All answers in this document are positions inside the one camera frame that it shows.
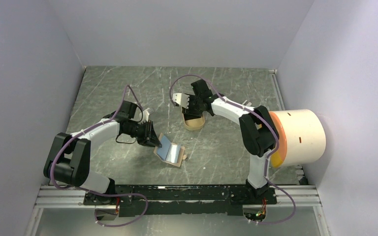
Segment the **beige leather card holder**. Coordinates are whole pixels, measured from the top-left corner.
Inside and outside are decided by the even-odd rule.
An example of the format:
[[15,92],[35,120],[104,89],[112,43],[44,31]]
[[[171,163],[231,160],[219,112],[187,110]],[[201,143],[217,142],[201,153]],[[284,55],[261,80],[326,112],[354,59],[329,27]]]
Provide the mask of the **beige leather card holder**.
[[155,147],[154,154],[164,163],[180,168],[187,158],[185,147],[171,142],[163,133],[159,136],[161,147]]

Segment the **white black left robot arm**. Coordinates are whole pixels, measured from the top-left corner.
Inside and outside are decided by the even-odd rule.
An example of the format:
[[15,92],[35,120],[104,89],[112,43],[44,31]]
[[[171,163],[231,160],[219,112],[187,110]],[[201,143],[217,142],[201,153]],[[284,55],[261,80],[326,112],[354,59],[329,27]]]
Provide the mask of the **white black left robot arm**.
[[117,196],[113,179],[91,171],[91,153],[101,144],[125,134],[145,147],[161,147],[153,122],[152,109],[142,110],[137,104],[124,101],[118,112],[105,115],[98,123],[71,134],[55,136],[43,174],[55,182],[97,192],[103,204],[111,204]]

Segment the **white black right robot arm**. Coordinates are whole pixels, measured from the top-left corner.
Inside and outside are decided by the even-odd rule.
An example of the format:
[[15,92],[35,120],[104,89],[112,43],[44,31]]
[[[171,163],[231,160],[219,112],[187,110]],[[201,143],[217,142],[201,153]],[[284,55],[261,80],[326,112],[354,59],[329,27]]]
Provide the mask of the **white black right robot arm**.
[[221,116],[239,125],[245,149],[250,153],[250,170],[246,180],[246,198],[257,204],[269,188],[267,156],[275,149],[279,134],[269,111],[264,106],[252,107],[236,103],[220,93],[214,94],[204,80],[191,84],[193,94],[173,95],[182,107],[187,129],[198,130],[204,124],[203,114]]

